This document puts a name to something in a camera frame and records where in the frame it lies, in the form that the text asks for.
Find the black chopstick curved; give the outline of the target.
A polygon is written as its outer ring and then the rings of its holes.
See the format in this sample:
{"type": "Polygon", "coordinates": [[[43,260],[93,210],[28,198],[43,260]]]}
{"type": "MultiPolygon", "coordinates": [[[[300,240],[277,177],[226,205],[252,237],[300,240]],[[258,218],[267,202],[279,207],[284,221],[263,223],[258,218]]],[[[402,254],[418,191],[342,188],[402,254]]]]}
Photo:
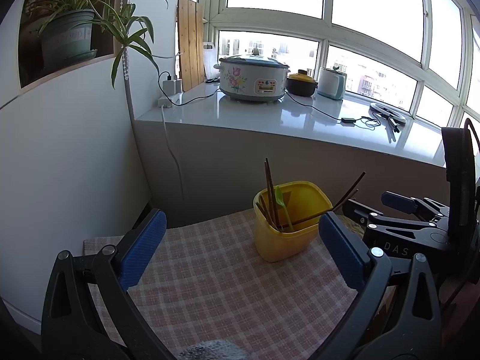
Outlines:
{"type": "Polygon", "coordinates": [[[304,222],[308,222],[309,220],[312,220],[312,219],[320,218],[324,213],[326,213],[328,211],[337,211],[337,209],[339,209],[349,198],[354,197],[354,195],[359,191],[357,186],[360,183],[360,181],[363,180],[365,175],[366,175],[366,172],[362,172],[360,174],[360,176],[357,178],[357,180],[350,187],[350,189],[348,189],[348,191],[346,191],[346,193],[343,194],[341,199],[332,208],[323,209],[322,211],[317,212],[315,214],[310,214],[310,215],[308,215],[306,217],[303,217],[301,219],[296,219],[293,222],[289,222],[289,226],[293,230],[295,225],[302,224],[304,222]]]}

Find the green plastic spoon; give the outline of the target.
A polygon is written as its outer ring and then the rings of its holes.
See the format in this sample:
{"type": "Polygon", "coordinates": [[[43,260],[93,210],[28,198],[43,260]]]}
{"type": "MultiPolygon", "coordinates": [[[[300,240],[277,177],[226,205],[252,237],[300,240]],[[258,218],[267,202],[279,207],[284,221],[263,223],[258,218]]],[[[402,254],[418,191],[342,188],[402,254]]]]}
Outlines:
{"type": "Polygon", "coordinates": [[[289,212],[287,210],[287,205],[286,203],[284,202],[284,198],[283,198],[283,193],[281,191],[281,188],[279,186],[275,186],[274,187],[274,195],[275,195],[275,199],[276,199],[276,203],[283,209],[284,211],[284,214],[285,214],[285,217],[286,217],[286,220],[287,220],[287,223],[288,223],[288,226],[289,226],[289,231],[292,233],[294,231],[294,228],[293,228],[293,224],[290,220],[290,215],[289,215],[289,212]]]}

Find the brown wooden chopstick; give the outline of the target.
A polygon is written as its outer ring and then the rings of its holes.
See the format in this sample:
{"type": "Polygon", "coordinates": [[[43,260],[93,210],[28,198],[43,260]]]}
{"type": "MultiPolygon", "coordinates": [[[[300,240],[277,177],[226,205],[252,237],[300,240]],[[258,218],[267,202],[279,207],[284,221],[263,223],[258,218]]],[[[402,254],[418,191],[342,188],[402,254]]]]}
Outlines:
{"type": "Polygon", "coordinates": [[[275,226],[274,222],[272,221],[272,218],[270,216],[270,213],[267,209],[266,203],[264,201],[264,198],[262,196],[259,196],[259,201],[256,203],[257,208],[260,210],[264,218],[267,220],[268,225],[274,229],[277,227],[275,226]]]}
{"type": "Polygon", "coordinates": [[[272,200],[272,183],[271,183],[271,175],[270,175],[268,158],[265,158],[264,160],[264,171],[265,171],[267,194],[268,194],[268,212],[271,218],[272,226],[276,228],[276,222],[274,219],[274,207],[273,207],[273,200],[272,200]]]}

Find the pink checkered cloth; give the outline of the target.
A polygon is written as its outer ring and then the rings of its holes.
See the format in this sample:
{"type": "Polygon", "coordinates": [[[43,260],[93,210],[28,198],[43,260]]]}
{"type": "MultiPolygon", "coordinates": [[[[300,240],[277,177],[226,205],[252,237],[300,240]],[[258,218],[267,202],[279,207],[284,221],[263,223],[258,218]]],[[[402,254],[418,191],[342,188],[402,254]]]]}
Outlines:
{"type": "Polygon", "coordinates": [[[253,211],[170,228],[129,295],[172,353],[226,340],[251,359],[306,359],[356,296],[319,238],[269,263],[253,211]]]}

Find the yellow plastic utensil cup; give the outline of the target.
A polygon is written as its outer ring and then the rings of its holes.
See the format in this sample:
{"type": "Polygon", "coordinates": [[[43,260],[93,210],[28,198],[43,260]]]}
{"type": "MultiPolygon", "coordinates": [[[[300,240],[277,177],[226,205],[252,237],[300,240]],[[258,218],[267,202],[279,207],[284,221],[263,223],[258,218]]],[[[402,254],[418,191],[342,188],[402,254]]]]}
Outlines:
{"type": "Polygon", "coordinates": [[[320,215],[333,208],[321,189],[309,181],[279,184],[283,205],[270,208],[267,189],[253,199],[256,214],[254,242],[269,263],[279,262],[305,250],[318,233],[320,215]]]}

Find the white teal kettle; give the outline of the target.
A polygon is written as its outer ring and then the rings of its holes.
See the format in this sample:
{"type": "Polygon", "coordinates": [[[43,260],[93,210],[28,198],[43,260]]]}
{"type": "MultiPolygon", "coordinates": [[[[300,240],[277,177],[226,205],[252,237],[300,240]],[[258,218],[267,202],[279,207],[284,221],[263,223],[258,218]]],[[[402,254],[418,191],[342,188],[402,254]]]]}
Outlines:
{"type": "Polygon", "coordinates": [[[347,75],[338,67],[322,67],[318,76],[316,91],[321,96],[340,101],[346,92],[347,75]]]}

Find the black pot yellow lid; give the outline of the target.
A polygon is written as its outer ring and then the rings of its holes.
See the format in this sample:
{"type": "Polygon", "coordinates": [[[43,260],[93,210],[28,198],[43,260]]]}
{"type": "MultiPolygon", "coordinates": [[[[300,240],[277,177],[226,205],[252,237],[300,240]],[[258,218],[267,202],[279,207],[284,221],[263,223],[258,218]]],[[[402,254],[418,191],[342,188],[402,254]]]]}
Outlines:
{"type": "Polygon", "coordinates": [[[298,72],[289,74],[286,79],[286,90],[290,94],[310,97],[316,89],[317,82],[303,69],[298,69],[298,72]]]}

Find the white counter unit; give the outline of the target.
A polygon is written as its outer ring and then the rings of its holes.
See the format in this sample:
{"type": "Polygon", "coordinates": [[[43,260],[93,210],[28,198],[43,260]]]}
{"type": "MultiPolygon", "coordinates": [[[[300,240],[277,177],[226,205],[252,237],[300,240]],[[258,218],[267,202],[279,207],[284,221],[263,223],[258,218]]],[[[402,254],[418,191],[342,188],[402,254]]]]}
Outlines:
{"type": "Polygon", "coordinates": [[[248,103],[200,85],[181,101],[134,122],[152,203],[172,227],[252,208],[265,158],[275,184],[310,181],[332,202],[362,172],[355,197],[373,208],[385,191],[449,201],[442,135],[426,122],[368,127],[369,106],[353,96],[248,103]]]}

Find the floral white rice cooker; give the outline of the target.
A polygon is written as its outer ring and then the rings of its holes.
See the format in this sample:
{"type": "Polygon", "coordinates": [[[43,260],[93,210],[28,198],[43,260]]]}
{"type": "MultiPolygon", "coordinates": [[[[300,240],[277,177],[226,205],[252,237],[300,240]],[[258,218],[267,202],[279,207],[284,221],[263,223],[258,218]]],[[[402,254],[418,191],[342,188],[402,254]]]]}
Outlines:
{"type": "Polygon", "coordinates": [[[286,90],[289,66],[262,55],[232,55],[214,65],[220,90],[247,102],[275,102],[286,90]]]}

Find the white power strip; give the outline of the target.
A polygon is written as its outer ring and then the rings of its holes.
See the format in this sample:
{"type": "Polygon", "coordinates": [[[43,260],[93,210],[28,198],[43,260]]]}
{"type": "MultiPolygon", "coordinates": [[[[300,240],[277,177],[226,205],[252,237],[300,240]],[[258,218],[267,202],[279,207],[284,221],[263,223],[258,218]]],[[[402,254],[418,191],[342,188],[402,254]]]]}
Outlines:
{"type": "Polygon", "coordinates": [[[160,81],[161,97],[157,101],[158,107],[172,107],[173,105],[179,105],[182,93],[182,79],[168,74],[164,80],[160,81]]]}

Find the potted spider plant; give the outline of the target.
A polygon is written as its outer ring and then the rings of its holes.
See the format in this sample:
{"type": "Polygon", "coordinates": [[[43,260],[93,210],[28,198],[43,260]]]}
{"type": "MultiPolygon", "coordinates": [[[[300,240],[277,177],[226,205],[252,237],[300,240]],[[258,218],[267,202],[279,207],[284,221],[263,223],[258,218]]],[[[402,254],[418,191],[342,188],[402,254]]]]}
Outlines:
{"type": "Polygon", "coordinates": [[[91,48],[92,30],[97,27],[108,33],[119,49],[111,68],[111,84],[116,82],[120,63],[132,49],[158,64],[150,44],[155,41],[155,29],[148,16],[136,14],[136,5],[125,2],[121,7],[116,0],[35,0],[27,4],[31,13],[39,12],[43,18],[38,37],[44,69],[56,72],[73,64],[94,59],[91,48]]]}

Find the wooden slat board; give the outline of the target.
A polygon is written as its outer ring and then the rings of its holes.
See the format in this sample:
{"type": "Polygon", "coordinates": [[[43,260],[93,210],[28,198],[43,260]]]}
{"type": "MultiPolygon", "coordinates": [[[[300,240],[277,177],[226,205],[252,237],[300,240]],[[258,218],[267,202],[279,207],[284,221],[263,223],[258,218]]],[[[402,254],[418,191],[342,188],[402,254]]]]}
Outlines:
{"type": "Polygon", "coordinates": [[[203,7],[193,0],[177,0],[179,68],[183,91],[205,80],[203,65],[203,7]]]}

